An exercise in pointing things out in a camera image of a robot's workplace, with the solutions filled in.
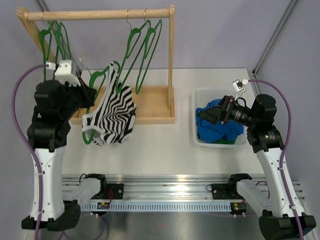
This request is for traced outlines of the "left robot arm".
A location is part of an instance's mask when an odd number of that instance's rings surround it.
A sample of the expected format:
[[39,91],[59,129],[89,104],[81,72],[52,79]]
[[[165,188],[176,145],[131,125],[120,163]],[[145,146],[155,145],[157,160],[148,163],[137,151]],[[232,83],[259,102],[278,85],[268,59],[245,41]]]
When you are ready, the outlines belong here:
[[80,220],[83,205],[93,197],[103,199],[108,194],[105,175],[89,173],[76,190],[66,198],[62,195],[69,121],[80,108],[94,105],[96,93],[96,89],[83,82],[72,86],[52,79],[36,86],[36,105],[27,129],[27,145],[35,163],[34,205],[21,222],[23,229],[53,232],[72,229]]

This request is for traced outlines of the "black white striped tank top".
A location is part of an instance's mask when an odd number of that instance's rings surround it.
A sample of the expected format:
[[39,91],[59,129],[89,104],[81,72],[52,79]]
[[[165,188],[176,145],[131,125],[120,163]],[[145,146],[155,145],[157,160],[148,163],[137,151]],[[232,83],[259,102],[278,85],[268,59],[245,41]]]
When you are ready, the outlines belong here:
[[87,109],[82,116],[82,138],[87,145],[122,144],[133,131],[137,105],[133,102],[130,86],[125,85],[119,93],[116,92],[116,88],[122,85],[122,81],[117,79],[119,68],[120,64],[112,61],[104,70],[90,75],[89,87],[92,88],[97,78],[102,77],[97,93],[102,87],[105,91],[101,100],[97,96],[94,98],[97,108],[92,112]]

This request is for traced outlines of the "green tank top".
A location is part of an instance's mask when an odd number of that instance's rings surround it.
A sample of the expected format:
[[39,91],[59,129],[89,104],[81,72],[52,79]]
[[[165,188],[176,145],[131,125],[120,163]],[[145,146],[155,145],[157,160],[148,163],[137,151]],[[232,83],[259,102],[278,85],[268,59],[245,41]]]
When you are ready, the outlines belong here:
[[205,144],[234,145],[238,137],[227,138],[221,134],[196,134],[197,139]]

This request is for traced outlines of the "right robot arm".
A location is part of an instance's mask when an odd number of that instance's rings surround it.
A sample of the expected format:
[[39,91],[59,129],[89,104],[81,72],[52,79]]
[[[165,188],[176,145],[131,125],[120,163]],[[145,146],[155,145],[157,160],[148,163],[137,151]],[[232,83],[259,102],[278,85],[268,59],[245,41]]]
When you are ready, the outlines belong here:
[[239,105],[233,96],[225,95],[197,117],[211,124],[235,122],[246,127],[247,140],[262,166],[270,196],[263,194],[246,173],[230,176],[227,193],[232,198],[241,196],[251,206],[266,240],[302,240],[317,224],[296,195],[285,163],[286,143],[274,125],[276,113],[276,100],[270,95],[259,94],[252,107]]

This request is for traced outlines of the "blue tank top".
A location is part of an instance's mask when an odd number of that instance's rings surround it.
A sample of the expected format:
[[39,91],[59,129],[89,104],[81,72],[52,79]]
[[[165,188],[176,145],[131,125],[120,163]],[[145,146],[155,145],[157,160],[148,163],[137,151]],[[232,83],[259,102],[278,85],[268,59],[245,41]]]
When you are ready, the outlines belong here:
[[244,133],[244,127],[236,122],[229,121],[227,124],[222,124],[221,121],[218,124],[212,124],[206,120],[201,119],[197,116],[197,113],[205,111],[207,109],[216,107],[221,101],[221,98],[214,99],[209,102],[206,107],[197,107],[195,110],[195,122],[197,126],[197,134],[221,134],[226,136],[228,139],[238,137]]

